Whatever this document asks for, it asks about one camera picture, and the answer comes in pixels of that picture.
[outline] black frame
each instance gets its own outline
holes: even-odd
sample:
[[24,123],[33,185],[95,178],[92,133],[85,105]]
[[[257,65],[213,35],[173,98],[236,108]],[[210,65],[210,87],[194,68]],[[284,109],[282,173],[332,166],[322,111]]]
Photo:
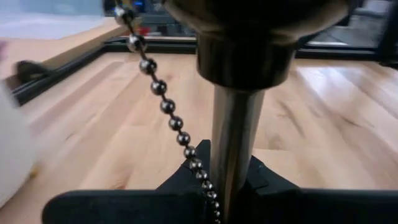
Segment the black frame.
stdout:
[[[376,48],[332,46],[332,45],[307,45],[306,43],[316,37],[313,34],[303,37],[298,42],[295,58],[327,59],[327,60],[368,60],[379,62],[383,66],[398,68],[398,54],[396,43],[398,41],[398,1],[390,8],[386,18],[385,28]],[[12,91],[20,105],[23,105],[36,96],[48,90],[58,82],[70,76],[80,68],[89,64],[107,52],[129,52],[126,47],[127,37],[115,37],[103,43],[102,46],[75,58],[64,66],[50,70],[40,78],[31,79]],[[196,40],[149,39],[147,40],[149,53],[161,54],[195,54]]]

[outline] glass panel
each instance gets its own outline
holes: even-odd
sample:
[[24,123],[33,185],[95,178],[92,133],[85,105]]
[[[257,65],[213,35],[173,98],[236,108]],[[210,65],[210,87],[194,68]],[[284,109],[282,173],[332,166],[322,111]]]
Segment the glass panel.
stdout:
[[[194,37],[195,32],[181,25],[162,7],[157,0],[134,0],[128,4],[140,13],[139,31],[152,37]],[[113,16],[114,0],[104,0],[106,16]]]
[[376,47],[392,1],[367,0],[353,14],[331,27],[307,45]]

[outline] metal bead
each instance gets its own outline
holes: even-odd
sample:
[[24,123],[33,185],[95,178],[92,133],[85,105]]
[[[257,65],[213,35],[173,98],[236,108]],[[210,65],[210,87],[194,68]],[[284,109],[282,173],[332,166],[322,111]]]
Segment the metal bead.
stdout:
[[139,62],[139,69],[142,73],[151,75],[156,72],[157,64],[152,58],[148,58],[147,60],[141,59]]
[[169,126],[173,131],[178,131],[182,129],[184,122],[179,116],[174,116],[169,119]]
[[188,146],[184,149],[184,156],[187,159],[192,159],[197,155],[197,150],[193,146]]
[[189,163],[189,168],[196,172],[198,170],[201,170],[203,168],[203,164],[201,163],[200,159],[194,158],[190,161]]
[[203,188],[203,190],[205,190],[205,192],[214,190],[214,185],[209,180],[204,181],[201,187]]
[[214,191],[209,191],[207,192],[206,196],[211,199],[211,200],[215,200],[217,198],[217,194]]
[[220,212],[220,211],[214,211],[214,216],[215,216],[216,218],[219,218],[220,215],[221,215],[221,212]]
[[114,19],[117,24],[121,26],[125,26],[126,24],[131,23],[135,18],[135,14],[131,9],[116,6],[114,8]]
[[160,102],[160,109],[165,114],[173,113],[175,111],[175,103],[170,99],[162,100],[162,102]]
[[220,203],[218,203],[218,202],[216,202],[216,201],[212,202],[211,205],[213,206],[213,209],[214,209],[214,210],[220,209]]
[[127,40],[127,47],[131,52],[136,52],[140,48],[142,48],[143,51],[145,51],[147,49],[147,44],[143,36],[130,34]]
[[186,146],[189,144],[189,142],[191,141],[191,136],[184,132],[181,132],[177,135],[177,142],[181,145],[181,146]]
[[166,93],[167,90],[167,84],[166,82],[164,82],[163,80],[157,80],[157,81],[153,81],[150,84],[150,89],[152,90],[152,92],[159,96],[159,95],[163,95]]
[[209,175],[207,174],[207,172],[205,170],[199,170],[195,177],[201,183],[209,179]]

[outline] glass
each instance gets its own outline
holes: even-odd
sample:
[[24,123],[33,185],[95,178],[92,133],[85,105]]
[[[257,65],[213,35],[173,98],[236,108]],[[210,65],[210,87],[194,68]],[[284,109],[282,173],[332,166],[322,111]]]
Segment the glass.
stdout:
[[307,46],[377,47],[392,1],[365,0],[353,14],[312,39]]

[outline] wooden table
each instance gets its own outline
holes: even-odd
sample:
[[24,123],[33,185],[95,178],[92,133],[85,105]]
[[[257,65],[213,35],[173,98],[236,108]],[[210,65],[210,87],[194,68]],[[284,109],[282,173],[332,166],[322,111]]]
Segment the wooden table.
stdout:
[[19,85],[14,65],[21,60],[39,62],[48,68],[57,68],[77,55],[100,46],[126,29],[117,25],[112,17],[104,18],[102,26],[58,40],[12,39],[0,37],[7,42],[6,58],[0,63],[0,78],[13,88]]
[[[194,55],[150,54],[192,144],[211,138],[213,86]],[[0,223],[39,224],[45,203],[74,189],[154,189],[182,148],[138,69],[106,53],[21,110],[37,140],[37,175],[0,210]],[[266,92],[254,155],[301,187],[396,189],[398,73],[373,62],[296,60]]]

